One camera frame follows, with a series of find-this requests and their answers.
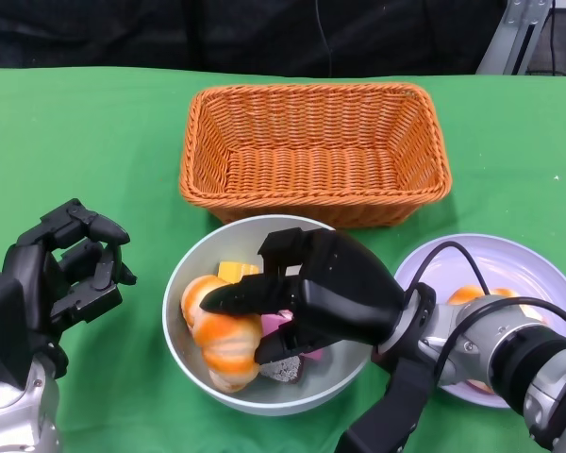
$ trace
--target wicker basket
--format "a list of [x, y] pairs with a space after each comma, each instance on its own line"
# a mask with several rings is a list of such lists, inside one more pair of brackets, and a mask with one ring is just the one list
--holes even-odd
[[436, 111], [415, 85], [233, 86], [191, 103], [180, 192], [225, 223], [392, 226], [450, 189]]

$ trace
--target orange bread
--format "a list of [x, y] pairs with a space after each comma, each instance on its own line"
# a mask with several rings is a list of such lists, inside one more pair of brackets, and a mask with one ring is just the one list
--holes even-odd
[[196, 278], [183, 293], [180, 306], [214, 385], [231, 393], [258, 374], [254, 354], [262, 338], [262, 324], [258, 315], [227, 316], [201, 310], [204, 297], [226, 284], [216, 276]]

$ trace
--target plate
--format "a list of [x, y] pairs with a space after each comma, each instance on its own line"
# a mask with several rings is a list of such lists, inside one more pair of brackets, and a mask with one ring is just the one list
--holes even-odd
[[[457, 234], [438, 238], [411, 253], [396, 271], [395, 278], [407, 288], [417, 268], [439, 243], [455, 241], [463, 245], [474, 260], [489, 288], [508, 288], [519, 295], [546, 300], [566, 311], [566, 277], [541, 255], [506, 239], [482, 234]], [[422, 282], [434, 288], [438, 303], [446, 303], [465, 285], [478, 285], [468, 261], [456, 249], [448, 248], [432, 260]], [[566, 323], [544, 309], [535, 308], [548, 326], [566, 337]], [[507, 403], [495, 394], [478, 391], [468, 383], [443, 387], [461, 399], [491, 408], [507, 409]]]

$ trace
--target black backdrop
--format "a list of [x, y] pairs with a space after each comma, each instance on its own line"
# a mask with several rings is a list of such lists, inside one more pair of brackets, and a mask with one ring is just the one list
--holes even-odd
[[0, 0], [0, 67], [328, 76], [330, 55], [334, 77], [470, 74], [505, 6], [505, 0]]

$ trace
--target bowl rim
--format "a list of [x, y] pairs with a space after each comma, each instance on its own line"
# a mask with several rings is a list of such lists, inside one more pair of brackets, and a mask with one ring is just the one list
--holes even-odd
[[317, 227], [322, 227], [322, 228], [326, 228], [326, 229], [335, 229], [335, 228], [333, 228], [329, 225], [326, 225], [322, 222], [319, 222], [317, 220], [308, 219], [307, 217], [301, 217], [301, 216], [297, 216], [297, 215], [285, 215], [285, 214], [268, 214], [268, 215], [259, 215], [259, 216], [255, 216], [255, 217], [248, 217], [248, 218], [245, 218], [245, 219], [241, 219], [237, 222], [232, 222], [230, 224], [221, 226], [220, 228], [215, 229], [214, 231], [209, 233], [207, 236], [205, 236], [199, 242], [197, 242], [193, 247], [191, 247], [191, 249], [184, 255], [184, 257], [182, 257], [182, 260], [180, 260], [178, 262], [178, 264], [176, 265], [176, 268], [173, 270], [172, 275], [170, 276], [170, 279], [168, 280], [168, 285], [166, 286], [166, 291], [163, 295], [163, 304], [162, 304], [162, 309], [161, 309], [161, 323], [163, 325], [163, 334], [164, 334], [164, 337], [166, 339], [168, 349], [170, 350], [170, 354], [172, 355], [172, 357], [174, 357], [174, 359], [175, 359], [176, 363], [178, 364], [178, 366], [180, 367], [180, 369], [187, 375], [187, 377], [191, 381], [193, 381], [197, 386], [199, 386], [204, 392], [210, 394], [211, 396], [215, 397], [216, 399], [225, 401], [227, 403], [230, 403], [230, 404], [233, 404], [233, 405], [236, 405], [236, 406], [251, 408], [251, 409], [286, 409], [286, 408], [293, 408], [293, 407], [296, 407], [296, 406], [307, 405], [307, 404], [312, 403], [314, 401], [318, 401], [320, 399], [323, 399], [323, 398], [327, 397], [329, 394], [334, 394], [338, 390], [341, 390], [346, 385], [348, 385], [352, 381], [352, 379], [354, 379], [356, 377], [356, 375], [364, 368], [365, 364], [367, 363], [367, 360], [370, 357], [369, 355], [367, 357], [365, 357], [365, 359], [357, 366], [357, 368], [355, 370], [353, 370], [347, 377], [345, 377], [343, 380], [338, 382], [336, 385], [329, 387], [327, 390], [324, 390], [324, 391], [322, 391], [318, 394], [314, 394], [313, 396], [309, 396], [309, 397], [306, 397], [306, 398], [298, 399], [298, 400], [287, 402], [287, 403], [253, 403], [253, 402], [250, 402], [250, 401], [243, 401], [242, 399], [238, 399], [238, 398], [235, 398], [233, 396], [229, 396], [228, 394], [224, 394], [224, 393], [222, 393], [222, 392], [220, 392], [216, 389], [212, 389], [211, 387], [209, 387], [208, 385], [203, 383], [200, 379], [198, 379], [191, 372], [191, 370], [189, 368], [187, 368], [187, 366], [183, 363], [183, 361], [178, 357], [178, 354], [176, 354], [172, 340], [170, 339], [170, 335], [168, 334], [168, 325], [167, 325], [167, 321], [166, 321], [166, 312], [167, 312], [167, 307], [168, 307], [168, 294], [170, 293], [170, 290], [172, 288], [172, 284], [174, 283], [174, 278], [175, 278], [176, 274], [178, 273], [178, 270], [180, 269], [182, 264], [185, 262], [185, 260], [195, 251], [195, 249], [199, 245], [201, 245], [202, 243], [208, 241], [212, 236], [215, 236], [216, 234], [219, 234], [221, 231], [223, 231], [227, 228], [233, 227], [235, 225], [248, 223], [248, 222], [256, 222], [256, 221], [260, 221], [260, 220], [264, 220], [264, 219], [270, 219], [270, 218], [301, 220], [303, 222], [308, 222], [308, 223], [314, 224]]

